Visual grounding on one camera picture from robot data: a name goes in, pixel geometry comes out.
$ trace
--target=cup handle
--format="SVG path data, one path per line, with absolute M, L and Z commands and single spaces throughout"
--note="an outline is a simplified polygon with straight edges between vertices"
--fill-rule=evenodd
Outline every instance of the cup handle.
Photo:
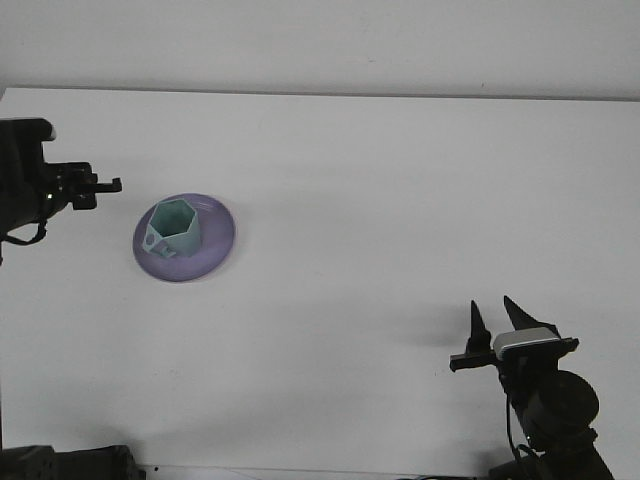
M 151 226 L 147 227 L 147 231 L 144 234 L 142 248 L 147 253 L 154 253 L 164 258 L 171 258 L 176 254 L 174 250 L 169 248 L 162 235 Z

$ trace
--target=hexagonal cup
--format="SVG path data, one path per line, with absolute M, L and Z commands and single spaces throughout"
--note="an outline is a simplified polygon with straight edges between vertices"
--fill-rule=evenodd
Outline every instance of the hexagonal cup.
M 170 258 L 190 257 L 202 240 L 198 212 L 182 198 L 159 202 L 147 224 L 142 248 L 147 253 Z

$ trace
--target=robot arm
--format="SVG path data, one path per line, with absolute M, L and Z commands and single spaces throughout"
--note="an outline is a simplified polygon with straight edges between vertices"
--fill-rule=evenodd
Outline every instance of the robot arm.
M 91 210 L 96 193 L 122 190 L 119 178 L 98 183 L 87 162 L 46 163 L 42 142 L 54 139 L 53 125 L 43 118 L 0 120 L 0 247 L 3 241 L 36 243 L 46 235 L 47 220 L 69 203 L 74 210 Z M 31 240 L 9 235 L 29 223 L 38 225 Z

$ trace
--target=cup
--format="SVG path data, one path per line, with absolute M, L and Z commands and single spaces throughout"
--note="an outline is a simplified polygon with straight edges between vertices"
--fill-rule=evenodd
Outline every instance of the cup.
M 183 198 L 159 202 L 147 228 L 142 248 L 154 255 L 171 258 L 192 256 L 202 243 L 198 212 Z

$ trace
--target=black cable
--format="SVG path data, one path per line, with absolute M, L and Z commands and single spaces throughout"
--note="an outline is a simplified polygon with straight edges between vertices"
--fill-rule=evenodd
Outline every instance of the black cable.
M 525 470 L 524 464 L 522 463 L 520 452 L 513 443 L 513 436 L 511 435 L 511 396 L 509 394 L 507 394 L 507 438 L 509 439 L 509 447 L 511 447 L 511 452 L 513 453 L 513 456 L 516 459 L 516 463 L 518 464 L 518 469 L 520 470 L 524 478 L 531 480 L 531 477 Z

